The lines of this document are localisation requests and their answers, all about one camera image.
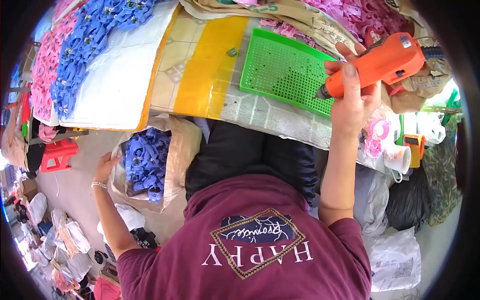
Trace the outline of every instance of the perforated tray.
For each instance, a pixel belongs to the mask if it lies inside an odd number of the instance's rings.
[[[240,90],[282,101],[330,118],[333,99],[316,98],[330,56],[301,42],[255,28],[243,66]]]

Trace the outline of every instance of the red plastic stool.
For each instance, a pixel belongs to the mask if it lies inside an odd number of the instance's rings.
[[[77,143],[70,143],[68,139],[60,140],[56,144],[47,144],[45,146],[45,152],[43,153],[42,166],[40,167],[40,171],[42,171],[42,173],[47,173],[58,170],[71,169],[72,167],[67,165],[68,158],[73,155],[77,155],[77,153]],[[55,165],[47,167],[48,161],[52,158],[55,160]]]

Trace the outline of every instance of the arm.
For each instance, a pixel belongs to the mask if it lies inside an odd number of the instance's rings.
[[[344,44],[337,43],[336,47],[347,61],[357,58]],[[355,48],[357,53],[365,50],[361,44]],[[358,134],[380,104],[380,82],[360,90],[358,72],[352,64],[325,61],[325,68],[329,75],[342,70],[345,89],[344,96],[332,105],[330,153],[318,207],[319,219],[330,226],[340,219],[353,218]]]
[[[120,160],[120,156],[111,160],[110,156],[111,152],[108,152],[100,158],[94,181],[104,184],[108,183],[108,177],[112,172],[113,166]],[[108,191],[102,187],[94,185],[93,193],[105,238],[117,260],[122,253],[130,249],[140,249],[141,247],[133,239],[133,236],[128,231],[127,225],[125,225],[125,222],[113,204]]]

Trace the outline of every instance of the orange electric screwdriver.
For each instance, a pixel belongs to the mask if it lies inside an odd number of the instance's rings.
[[[440,47],[422,47],[417,40],[406,32],[385,36],[353,62],[357,68],[360,87],[364,88],[382,80],[391,85],[417,73],[425,60],[443,58]],[[343,96],[342,72],[327,77],[320,86],[317,97],[320,99],[340,98]]]

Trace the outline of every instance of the cardboard box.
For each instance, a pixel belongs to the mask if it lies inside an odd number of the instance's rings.
[[[38,193],[35,179],[26,179],[22,181],[21,188],[22,188],[22,193],[24,197],[27,198],[28,202],[30,202],[30,200],[32,200],[33,197]]]

